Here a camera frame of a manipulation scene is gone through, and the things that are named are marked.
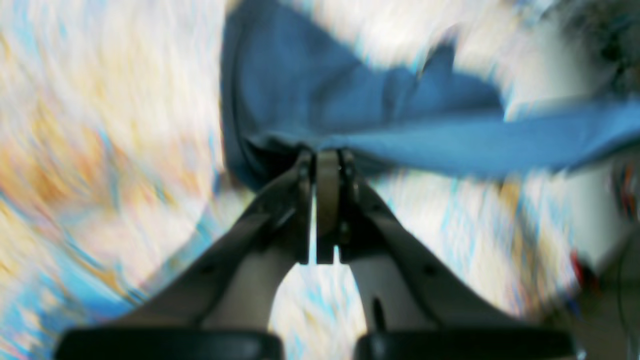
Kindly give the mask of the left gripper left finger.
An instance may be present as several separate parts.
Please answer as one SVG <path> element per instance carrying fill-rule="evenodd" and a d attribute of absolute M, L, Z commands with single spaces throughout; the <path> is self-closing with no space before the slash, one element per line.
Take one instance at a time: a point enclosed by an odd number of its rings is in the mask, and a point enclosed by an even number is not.
<path fill-rule="evenodd" d="M 144 305 L 68 331 L 56 360 L 281 360 L 275 294 L 309 261 L 313 155 L 270 182 L 232 228 Z"/>

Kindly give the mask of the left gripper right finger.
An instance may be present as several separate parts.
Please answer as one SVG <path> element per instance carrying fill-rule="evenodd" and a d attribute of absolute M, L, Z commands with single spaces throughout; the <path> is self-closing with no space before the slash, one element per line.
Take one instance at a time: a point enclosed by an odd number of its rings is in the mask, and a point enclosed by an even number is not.
<path fill-rule="evenodd" d="M 355 360 L 575 360 L 570 333 L 508 316 L 451 272 L 359 176 L 352 154 L 316 157 L 317 263 L 349 266 L 368 332 Z"/>

